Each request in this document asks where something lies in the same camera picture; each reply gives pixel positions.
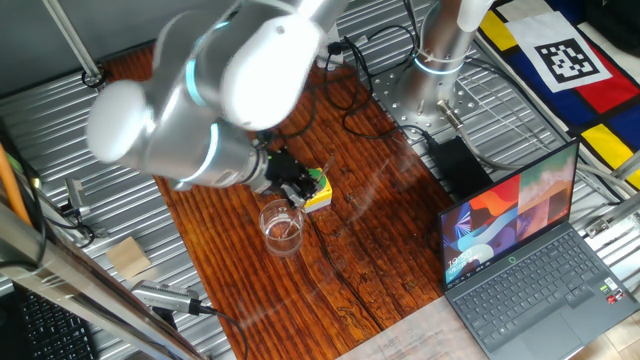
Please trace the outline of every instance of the wood grain surface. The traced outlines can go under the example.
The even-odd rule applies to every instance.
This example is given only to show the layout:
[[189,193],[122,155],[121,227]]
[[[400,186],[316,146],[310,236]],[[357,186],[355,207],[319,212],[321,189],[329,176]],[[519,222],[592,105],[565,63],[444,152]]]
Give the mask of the wood grain surface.
[[[111,80],[149,78],[151,51],[105,64]],[[211,301],[241,323],[251,359],[337,358],[442,295],[437,214],[451,199],[402,134],[366,140],[344,131],[343,112],[309,85],[321,83],[321,73],[312,71],[312,90],[279,129],[303,128],[315,99],[315,123],[286,145],[309,168],[335,157],[327,175],[332,204],[307,216],[296,256],[278,258],[265,248],[258,219],[275,197],[245,186],[180,193],[157,178]],[[354,78],[329,85],[342,105],[353,90]],[[374,101],[347,122],[368,134],[394,128]],[[239,333],[222,323],[241,358]]]

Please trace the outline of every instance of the laptop screen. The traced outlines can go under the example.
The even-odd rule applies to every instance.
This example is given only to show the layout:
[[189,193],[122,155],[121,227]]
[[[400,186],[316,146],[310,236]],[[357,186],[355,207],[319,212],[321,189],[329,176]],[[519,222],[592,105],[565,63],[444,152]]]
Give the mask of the laptop screen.
[[569,219],[578,143],[569,143],[440,215],[447,288]]

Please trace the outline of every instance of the colorful mat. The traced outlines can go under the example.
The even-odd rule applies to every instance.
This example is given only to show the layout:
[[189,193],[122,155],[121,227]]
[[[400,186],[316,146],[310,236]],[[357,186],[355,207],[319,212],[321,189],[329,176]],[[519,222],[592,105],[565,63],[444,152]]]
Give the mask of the colorful mat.
[[[559,11],[586,40],[612,77],[552,92],[524,54],[506,23]],[[480,34],[603,164],[618,168],[640,150],[640,58],[616,49],[585,22],[584,0],[502,0],[494,4]],[[640,188],[640,171],[628,181]]]

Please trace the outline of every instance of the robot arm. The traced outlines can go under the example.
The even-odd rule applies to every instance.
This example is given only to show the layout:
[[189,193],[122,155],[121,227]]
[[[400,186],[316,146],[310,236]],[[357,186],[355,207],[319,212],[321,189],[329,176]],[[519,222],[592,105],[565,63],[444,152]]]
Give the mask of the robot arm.
[[304,204],[317,192],[306,168],[286,151],[255,149],[244,130],[289,115],[322,37],[346,6],[254,0],[231,9],[237,14],[228,22],[179,15],[158,38],[151,79],[118,81],[98,96],[89,149],[101,161],[173,179],[177,190],[247,184]]

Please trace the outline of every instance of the laptop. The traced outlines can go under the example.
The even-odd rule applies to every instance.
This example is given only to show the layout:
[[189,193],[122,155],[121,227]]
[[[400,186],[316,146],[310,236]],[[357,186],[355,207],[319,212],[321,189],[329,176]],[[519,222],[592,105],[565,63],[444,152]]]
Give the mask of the laptop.
[[566,359],[640,308],[569,224],[572,141],[440,214],[444,292],[490,359]]

